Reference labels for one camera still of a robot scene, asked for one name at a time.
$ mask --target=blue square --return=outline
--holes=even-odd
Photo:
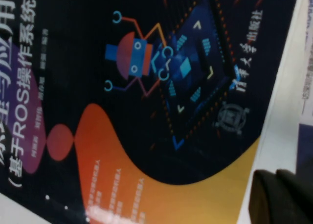
[[[185,78],[190,71],[191,71],[191,66],[190,66],[189,58],[187,57],[184,60],[184,62],[182,62],[182,64],[180,65],[180,72],[181,72],[182,78]]]

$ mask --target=book cover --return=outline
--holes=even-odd
[[[51,223],[235,223],[296,0],[0,0],[0,192]]]

